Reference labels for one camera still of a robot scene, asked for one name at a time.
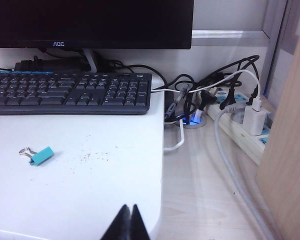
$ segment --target aoc logo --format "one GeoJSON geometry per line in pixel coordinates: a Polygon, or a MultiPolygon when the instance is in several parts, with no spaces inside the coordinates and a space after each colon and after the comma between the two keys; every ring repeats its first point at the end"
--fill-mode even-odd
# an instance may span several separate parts
{"type": "Polygon", "coordinates": [[[64,41],[55,41],[53,43],[54,47],[64,47],[65,46],[65,42],[64,41]]]}

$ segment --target white power strip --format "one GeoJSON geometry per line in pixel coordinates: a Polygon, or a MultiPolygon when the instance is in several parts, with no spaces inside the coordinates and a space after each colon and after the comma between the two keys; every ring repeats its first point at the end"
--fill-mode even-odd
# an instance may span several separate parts
{"type": "MultiPolygon", "coordinates": [[[[215,120],[216,115],[221,111],[220,103],[226,99],[228,89],[222,89],[215,95],[217,103],[208,105],[205,108],[207,114],[215,120]]],[[[241,92],[235,92],[235,100],[237,103],[247,102],[249,98],[241,92]]],[[[257,164],[261,162],[262,155],[269,137],[270,129],[265,126],[262,134],[259,136],[252,136],[243,129],[242,123],[235,122],[231,119],[231,113],[225,113],[219,122],[219,126],[229,135],[229,137],[257,164]]]]}

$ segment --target black power adapter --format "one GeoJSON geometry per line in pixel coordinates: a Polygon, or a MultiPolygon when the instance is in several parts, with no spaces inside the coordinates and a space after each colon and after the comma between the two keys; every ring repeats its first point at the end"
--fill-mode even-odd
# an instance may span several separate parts
{"type": "Polygon", "coordinates": [[[17,62],[14,71],[18,72],[87,72],[89,64],[80,56],[66,57],[54,60],[42,60],[37,56],[32,60],[17,62]]]}

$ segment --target keyboard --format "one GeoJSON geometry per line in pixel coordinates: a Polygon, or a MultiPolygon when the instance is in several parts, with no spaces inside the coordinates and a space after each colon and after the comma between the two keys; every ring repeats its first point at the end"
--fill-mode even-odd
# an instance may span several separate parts
{"type": "Polygon", "coordinates": [[[137,115],[150,107],[149,73],[0,72],[0,115],[137,115]]]}

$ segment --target monitor stand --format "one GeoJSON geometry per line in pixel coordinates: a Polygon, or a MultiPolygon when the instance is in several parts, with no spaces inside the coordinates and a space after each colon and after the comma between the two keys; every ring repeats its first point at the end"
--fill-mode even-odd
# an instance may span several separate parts
{"type": "Polygon", "coordinates": [[[97,60],[94,54],[94,51],[91,48],[83,48],[84,55],[86,59],[89,62],[89,65],[91,67],[90,73],[96,73],[97,72],[97,60]]]}

